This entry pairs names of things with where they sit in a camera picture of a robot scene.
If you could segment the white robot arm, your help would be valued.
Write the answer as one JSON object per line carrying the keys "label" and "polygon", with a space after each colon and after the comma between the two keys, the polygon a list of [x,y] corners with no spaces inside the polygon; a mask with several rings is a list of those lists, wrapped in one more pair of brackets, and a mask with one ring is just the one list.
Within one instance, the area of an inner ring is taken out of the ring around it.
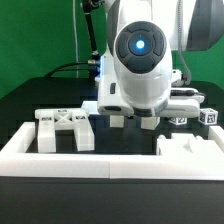
{"label": "white robot arm", "polygon": [[224,0],[105,0],[105,11],[98,112],[197,117],[201,97],[171,94],[172,53],[207,50],[224,36]]}

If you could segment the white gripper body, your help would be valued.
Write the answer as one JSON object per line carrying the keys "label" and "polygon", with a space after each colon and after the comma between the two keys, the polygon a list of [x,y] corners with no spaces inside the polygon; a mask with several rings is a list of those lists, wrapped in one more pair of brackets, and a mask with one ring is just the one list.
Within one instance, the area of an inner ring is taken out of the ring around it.
{"label": "white gripper body", "polygon": [[179,69],[174,69],[168,105],[163,110],[164,117],[195,118],[199,116],[200,105],[205,100],[205,94],[195,88],[184,87],[184,84],[183,73]]}

